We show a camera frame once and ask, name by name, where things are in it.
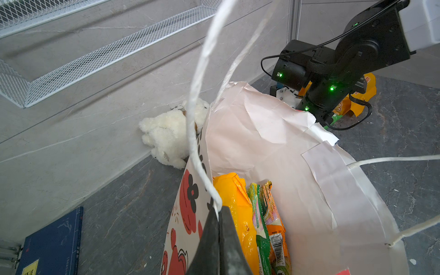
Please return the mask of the strawberry print paper bag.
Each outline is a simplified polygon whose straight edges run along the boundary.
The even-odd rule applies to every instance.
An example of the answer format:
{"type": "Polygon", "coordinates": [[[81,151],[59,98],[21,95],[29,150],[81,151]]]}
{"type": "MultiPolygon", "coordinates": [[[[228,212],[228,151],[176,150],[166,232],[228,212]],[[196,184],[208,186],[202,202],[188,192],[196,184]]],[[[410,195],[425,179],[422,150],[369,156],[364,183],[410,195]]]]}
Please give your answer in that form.
{"type": "Polygon", "coordinates": [[[171,212],[161,274],[186,275],[211,209],[224,206],[213,177],[236,172],[246,183],[271,180],[275,203],[287,229],[296,275],[408,274],[402,239],[430,228],[432,218],[399,231],[384,201],[335,135],[312,114],[258,92],[232,74],[270,20],[275,4],[228,70],[195,134],[195,104],[210,56],[234,1],[219,7],[207,34],[188,95],[190,159],[171,212]]]}

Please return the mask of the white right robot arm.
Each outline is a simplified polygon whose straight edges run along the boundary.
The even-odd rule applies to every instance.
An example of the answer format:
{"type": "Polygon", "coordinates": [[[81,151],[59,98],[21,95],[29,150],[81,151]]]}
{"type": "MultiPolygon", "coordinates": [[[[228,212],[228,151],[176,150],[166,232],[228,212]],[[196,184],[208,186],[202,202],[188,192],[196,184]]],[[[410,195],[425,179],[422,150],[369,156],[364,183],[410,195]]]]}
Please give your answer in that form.
{"type": "Polygon", "coordinates": [[[322,126],[346,97],[367,89],[365,74],[408,60],[440,42],[438,1],[380,1],[355,16],[338,45],[293,40],[277,55],[271,77],[295,90],[305,88],[297,108],[322,126]]]}

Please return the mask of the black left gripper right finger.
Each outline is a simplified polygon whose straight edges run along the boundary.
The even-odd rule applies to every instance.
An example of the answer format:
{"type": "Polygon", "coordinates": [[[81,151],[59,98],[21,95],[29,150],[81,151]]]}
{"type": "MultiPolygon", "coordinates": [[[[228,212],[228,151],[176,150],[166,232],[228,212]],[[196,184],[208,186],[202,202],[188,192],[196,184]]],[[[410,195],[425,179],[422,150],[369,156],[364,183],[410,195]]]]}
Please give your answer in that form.
{"type": "Polygon", "coordinates": [[[227,206],[222,207],[219,218],[220,275],[252,275],[227,206]]]}

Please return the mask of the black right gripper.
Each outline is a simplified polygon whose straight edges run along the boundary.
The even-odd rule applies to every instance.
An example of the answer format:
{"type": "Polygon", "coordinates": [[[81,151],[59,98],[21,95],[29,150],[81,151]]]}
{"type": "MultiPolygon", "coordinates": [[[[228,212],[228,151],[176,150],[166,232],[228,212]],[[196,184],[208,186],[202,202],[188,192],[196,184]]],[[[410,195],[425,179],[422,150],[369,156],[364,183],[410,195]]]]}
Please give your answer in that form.
{"type": "Polygon", "coordinates": [[[329,77],[334,63],[335,50],[292,40],[280,53],[271,77],[298,91],[312,80],[318,82],[329,77]]]}

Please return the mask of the orange yellow snack bag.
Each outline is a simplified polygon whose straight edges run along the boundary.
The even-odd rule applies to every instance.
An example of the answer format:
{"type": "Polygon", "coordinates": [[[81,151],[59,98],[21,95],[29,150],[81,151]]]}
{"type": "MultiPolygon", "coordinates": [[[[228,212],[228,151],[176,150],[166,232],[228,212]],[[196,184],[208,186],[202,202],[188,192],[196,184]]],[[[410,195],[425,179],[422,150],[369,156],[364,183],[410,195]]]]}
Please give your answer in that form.
{"type": "Polygon", "coordinates": [[[247,195],[246,182],[236,173],[217,176],[214,187],[222,203],[230,209],[242,252],[252,273],[260,273],[260,256],[253,224],[253,206],[247,195]]]}

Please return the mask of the green corn chip bag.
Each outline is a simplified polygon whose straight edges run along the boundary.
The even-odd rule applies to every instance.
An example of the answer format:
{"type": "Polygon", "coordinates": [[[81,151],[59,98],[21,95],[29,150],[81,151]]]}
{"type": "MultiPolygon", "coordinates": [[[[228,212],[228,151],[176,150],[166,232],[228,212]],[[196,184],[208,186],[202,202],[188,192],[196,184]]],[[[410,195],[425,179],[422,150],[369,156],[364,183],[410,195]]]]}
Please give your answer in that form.
{"type": "Polygon", "coordinates": [[[343,115],[332,114],[332,116],[328,116],[324,119],[324,128],[326,129],[338,129],[334,126],[334,124],[339,121],[343,115]]]}

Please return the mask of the large yellow snack bag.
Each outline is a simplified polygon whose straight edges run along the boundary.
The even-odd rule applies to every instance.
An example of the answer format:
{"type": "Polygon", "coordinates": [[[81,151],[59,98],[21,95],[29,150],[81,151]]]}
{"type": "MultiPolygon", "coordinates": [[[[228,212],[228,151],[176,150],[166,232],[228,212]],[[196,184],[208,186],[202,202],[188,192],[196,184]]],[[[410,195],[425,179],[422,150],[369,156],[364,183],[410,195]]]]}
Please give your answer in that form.
{"type": "MultiPolygon", "coordinates": [[[[352,97],[355,99],[363,100],[365,102],[369,102],[376,94],[376,77],[373,73],[368,73],[364,75],[365,80],[367,81],[367,88],[365,93],[355,92],[352,94],[352,97]]],[[[354,103],[349,99],[347,95],[333,110],[333,113],[336,115],[344,116],[349,112],[352,112],[356,117],[359,117],[361,113],[364,111],[365,106],[354,103]]]]}

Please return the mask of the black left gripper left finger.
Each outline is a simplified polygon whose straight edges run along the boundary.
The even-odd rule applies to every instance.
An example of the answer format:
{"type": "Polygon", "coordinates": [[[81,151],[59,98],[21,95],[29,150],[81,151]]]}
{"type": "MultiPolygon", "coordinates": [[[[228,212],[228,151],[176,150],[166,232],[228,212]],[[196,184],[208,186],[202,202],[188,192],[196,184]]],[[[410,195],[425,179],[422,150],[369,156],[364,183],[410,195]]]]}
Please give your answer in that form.
{"type": "Polygon", "coordinates": [[[216,211],[211,209],[202,238],[187,275],[218,275],[220,273],[220,228],[216,211]]]}

